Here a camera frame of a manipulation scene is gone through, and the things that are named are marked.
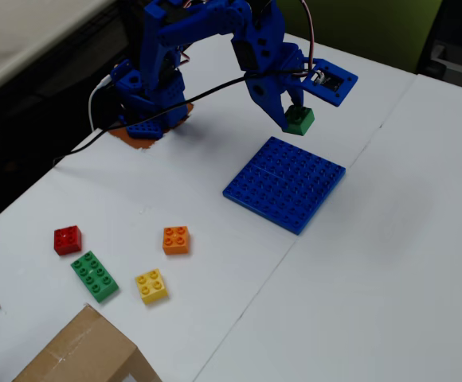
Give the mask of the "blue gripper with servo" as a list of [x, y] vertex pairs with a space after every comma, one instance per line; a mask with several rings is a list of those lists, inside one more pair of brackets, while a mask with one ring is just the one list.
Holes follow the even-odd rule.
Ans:
[[307, 75], [303, 52], [297, 44], [286, 42], [284, 36], [284, 27], [242, 27], [233, 31], [231, 40], [240, 69], [247, 76], [264, 75], [247, 82], [253, 102], [283, 131], [287, 118], [280, 95], [287, 92], [292, 105], [302, 108], [300, 78]]

